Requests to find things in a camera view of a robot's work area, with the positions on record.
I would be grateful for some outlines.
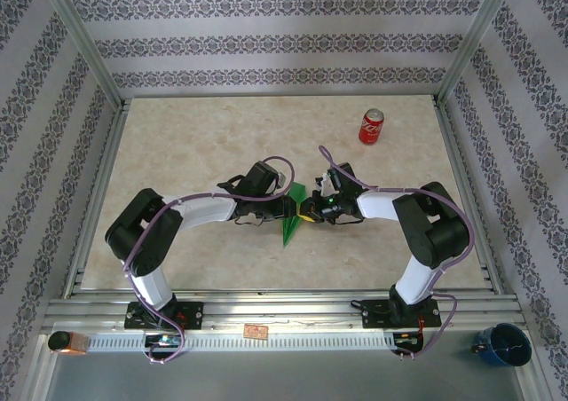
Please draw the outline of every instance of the striped wall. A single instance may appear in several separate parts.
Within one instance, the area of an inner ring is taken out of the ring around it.
[[[0,400],[60,296],[114,112],[48,0],[0,0]]]
[[[435,93],[483,0],[73,0],[125,98]]]
[[[505,0],[446,109],[554,399],[568,399],[567,6]]]

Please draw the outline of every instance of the green plastic object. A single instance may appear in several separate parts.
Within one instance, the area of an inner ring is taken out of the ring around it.
[[[298,184],[297,182],[292,184],[292,188],[288,192],[288,195],[296,202],[298,207],[302,201],[308,198],[305,191],[305,185]],[[284,243],[284,247],[288,245],[290,239],[302,221],[303,219],[300,216],[292,216],[282,219],[282,242]]]

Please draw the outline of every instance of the coca-cola can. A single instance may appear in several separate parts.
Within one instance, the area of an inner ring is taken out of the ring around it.
[[[371,108],[363,116],[361,129],[359,130],[359,139],[363,144],[371,145],[376,142],[381,135],[383,128],[384,114],[376,108]]]

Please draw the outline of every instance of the wire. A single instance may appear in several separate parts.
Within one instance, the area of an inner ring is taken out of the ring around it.
[[[189,195],[186,195],[184,197],[180,197],[179,199],[175,199],[175,200],[169,202],[168,204],[166,204],[165,206],[163,206],[160,210],[158,210],[158,212],[150,220],[150,222],[148,223],[148,225],[146,226],[144,231],[142,231],[142,233],[140,234],[138,241],[136,242],[136,244],[134,245],[134,247],[130,251],[128,257],[124,260],[124,263],[122,265],[122,271],[124,271],[125,277],[128,279],[128,281],[132,285],[132,288],[134,289],[134,295],[138,298],[138,301],[140,302],[140,304],[142,304],[146,308],[147,311],[154,314],[156,317],[161,318],[166,323],[170,324],[179,333],[179,337],[180,337],[179,346],[177,347],[177,349],[174,352],[172,352],[166,358],[156,359],[152,355],[154,350],[150,349],[148,351],[146,356],[150,359],[151,363],[165,364],[167,362],[170,362],[172,359],[178,357],[184,349],[185,332],[184,332],[184,329],[178,323],[176,323],[174,320],[172,320],[171,318],[168,318],[166,315],[162,314],[157,309],[155,309],[155,307],[153,305],[151,305],[144,298],[144,296],[139,292],[138,288],[134,284],[134,279],[133,279],[130,267],[132,265],[132,261],[134,260],[134,258],[138,254],[138,252],[139,252],[139,250],[142,246],[142,243],[144,243],[144,240],[148,236],[148,233],[150,231],[152,231],[152,228],[154,228],[154,226],[156,225],[156,222],[158,222],[158,219],[160,219],[160,217],[168,209],[170,209],[174,206],[177,206],[178,204],[185,203],[186,201],[191,201],[191,200],[196,200],[196,199],[204,199],[204,198],[215,198],[215,197],[220,197],[220,198],[224,198],[224,199],[245,200],[245,201],[271,201],[271,200],[275,200],[275,199],[282,197],[288,191],[290,191],[290,188],[292,188],[292,184],[294,183],[294,178],[296,176],[296,172],[294,170],[294,166],[292,165],[292,162],[290,160],[284,158],[284,157],[280,157],[279,155],[271,155],[270,157],[265,158],[263,161],[267,162],[267,161],[274,161],[274,160],[284,161],[290,167],[290,180],[289,180],[288,184],[286,185],[286,187],[284,189],[282,189],[282,191],[280,191],[277,194],[269,195],[267,197],[248,197],[248,196],[245,196],[245,195],[236,195],[236,194],[229,194],[229,193],[196,193],[196,194],[189,194]]]
[[[450,207],[453,211],[455,211],[455,213],[458,214],[458,216],[461,218],[461,220],[465,223],[465,226],[468,228],[468,234],[469,234],[468,246],[465,248],[465,250],[463,250],[461,255],[459,255],[456,259],[442,265],[440,267],[440,269],[436,272],[434,277],[432,278],[432,281],[426,287],[426,290],[428,292],[430,292],[433,296],[445,297],[445,298],[448,298],[448,299],[452,299],[454,301],[454,306],[452,307],[452,310],[448,314],[446,321],[444,321],[444,324],[442,325],[442,327],[440,327],[438,332],[436,334],[434,334],[434,336],[432,336],[432,338],[428,341],[426,346],[422,350],[420,350],[420,352],[413,353],[410,350],[406,350],[404,348],[398,348],[399,351],[406,353],[406,357],[404,357],[402,354],[400,354],[401,358],[404,357],[404,358],[415,359],[417,357],[420,357],[422,354],[424,354],[429,349],[431,349],[431,347],[438,341],[438,339],[440,338],[442,333],[444,333],[444,330],[446,330],[446,327],[448,327],[448,325],[450,324],[450,321],[454,317],[454,314],[455,314],[455,312],[458,308],[458,300],[455,298],[455,296],[447,294],[447,293],[444,293],[444,294],[433,293],[432,289],[434,288],[434,285],[439,280],[439,278],[442,276],[442,274],[444,274],[449,267],[460,263],[463,259],[465,259],[469,255],[469,253],[471,253],[471,250],[473,250],[473,247],[475,247],[476,235],[473,232],[473,225],[471,224],[471,221],[468,219],[467,215],[465,213],[463,213],[463,211],[460,208],[458,208],[455,205],[455,203],[448,200],[446,197],[443,197],[443,196],[436,194],[436,193],[431,193],[430,191],[426,191],[426,190],[423,190],[421,188],[379,188],[376,185],[365,184],[363,181],[360,181],[355,176],[351,175],[350,173],[347,173],[345,170],[341,169],[337,164],[335,164],[331,153],[329,152],[329,150],[325,146],[320,145],[318,148],[319,148],[319,152],[321,153],[321,155],[323,155],[323,157],[329,162],[329,164],[331,165],[332,168],[334,168],[335,170],[340,172],[342,175],[348,177],[354,183],[361,185],[363,188],[367,188],[370,191],[376,191],[376,192],[379,192],[379,193],[420,193],[420,194],[428,195],[428,196],[432,197],[433,199],[436,199],[438,201],[443,202],[448,207]]]

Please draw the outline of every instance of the purple cable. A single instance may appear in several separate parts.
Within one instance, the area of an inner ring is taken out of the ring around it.
[[[154,314],[156,317],[161,318],[162,320],[164,320],[165,322],[167,322],[168,324],[173,326],[176,329],[176,331],[179,333],[179,337],[180,337],[179,346],[177,347],[177,349],[174,352],[171,353],[171,355],[167,356],[164,359],[158,360],[158,359],[155,359],[154,357],[152,357],[152,353],[153,353],[154,350],[150,350],[148,352],[148,354],[146,356],[148,358],[150,358],[150,361],[152,363],[165,364],[165,363],[171,361],[172,359],[176,358],[177,356],[179,356],[181,354],[182,350],[184,349],[185,332],[184,332],[184,329],[180,325],[178,325],[175,321],[166,317],[165,315],[161,314],[157,309],[155,309],[153,307],[153,305],[151,305],[144,298],[144,296],[138,291],[136,285],[134,284],[132,272],[130,271],[130,266],[132,265],[132,261],[136,257],[136,254],[140,250],[142,243],[146,239],[148,233],[155,226],[158,219],[160,219],[160,216],[162,216],[166,212],[166,210],[168,210],[169,208],[172,208],[174,206],[177,206],[178,204],[185,203],[186,201],[191,201],[191,200],[195,200],[195,199],[203,199],[203,198],[214,198],[214,197],[221,197],[221,198],[225,198],[225,199],[234,199],[234,200],[245,200],[245,201],[270,201],[270,200],[274,200],[274,199],[278,199],[279,197],[282,197],[288,191],[290,191],[290,188],[292,188],[292,184],[294,183],[294,177],[296,176],[296,172],[294,171],[294,166],[292,165],[292,162],[288,159],[285,159],[284,157],[280,157],[279,155],[271,155],[270,157],[265,158],[263,161],[267,162],[267,161],[271,161],[271,160],[284,161],[290,167],[290,180],[289,180],[288,184],[286,185],[286,187],[282,191],[280,191],[277,194],[270,195],[268,197],[247,197],[247,196],[244,196],[244,195],[234,195],[234,194],[229,194],[229,193],[227,193],[227,194],[225,194],[225,193],[196,193],[196,194],[189,194],[189,195],[186,195],[184,197],[180,197],[179,199],[176,199],[176,200],[171,201],[168,204],[166,204],[163,208],[161,208],[158,211],[158,213],[155,214],[155,216],[152,218],[152,220],[146,226],[145,230],[142,231],[142,234],[140,234],[138,241],[136,242],[136,244],[134,245],[134,247],[130,251],[128,257],[124,261],[124,264],[122,265],[122,271],[124,271],[126,273],[126,278],[129,280],[130,284],[132,285],[132,288],[134,289],[134,295],[138,298],[140,303],[148,311],[150,311],[152,314]]]
[[[438,272],[436,273],[436,275],[432,279],[431,283],[429,283],[429,285],[427,287],[427,290],[429,292],[432,293],[432,289],[434,288],[434,285],[439,280],[439,278],[442,276],[442,274],[444,274],[450,266],[454,266],[454,265],[460,263],[463,259],[465,259],[467,257],[467,255],[469,255],[471,250],[473,250],[473,247],[475,246],[475,242],[476,242],[476,236],[475,236],[475,233],[473,232],[473,225],[471,224],[471,221],[468,219],[466,214],[463,213],[460,210],[460,208],[458,208],[453,202],[451,202],[447,198],[442,197],[439,194],[431,193],[430,191],[423,190],[421,188],[379,188],[378,186],[365,184],[363,181],[358,180],[355,176],[347,173],[345,170],[341,169],[337,164],[335,164],[334,159],[331,156],[331,153],[329,152],[329,150],[325,146],[320,145],[319,146],[319,152],[329,162],[329,164],[331,165],[332,168],[334,168],[335,170],[340,172],[342,175],[348,177],[351,181],[355,182],[356,184],[361,185],[363,188],[367,188],[370,191],[377,191],[379,193],[420,193],[420,194],[428,195],[428,196],[432,197],[433,199],[436,199],[438,201],[443,202],[448,207],[452,208],[452,210],[454,210],[455,213],[458,214],[458,216],[461,218],[461,220],[465,223],[465,226],[468,228],[469,244],[465,248],[463,253],[461,253],[461,255],[459,255],[456,259],[454,259],[453,261],[451,261],[451,262],[447,263],[446,265],[443,265],[442,267],[440,267],[440,269],[438,270]],[[454,301],[454,306],[452,307],[452,310],[448,314],[446,321],[444,321],[444,324],[442,325],[442,327],[440,327],[438,332],[436,334],[434,334],[434,336],[432,336],[432,338],[428,341],[428,344],[420,352],[417,352],[417,353],[414,354],[410,350],[405,350],[403,348],[398,349],[402,352],[405,352],[408,355],[407,358],[414,359],[416,357],[420,357],[424,352],[429,350],[438,341],[438,339],[440,338],[442,333],[444,333],[444,330],[446,330],[446,327],[448,327],[448,325],[450,324],[450,321],[454,317],[454,314],[455,314],[455,312],[458,308],[458,300],[455,298],[455,296],[450,295],[450,294],[441,294],[441,293],[432,293],[432,294],[436,297],[445,297],[445,298],[448,298],[448,299],[452,299]]]

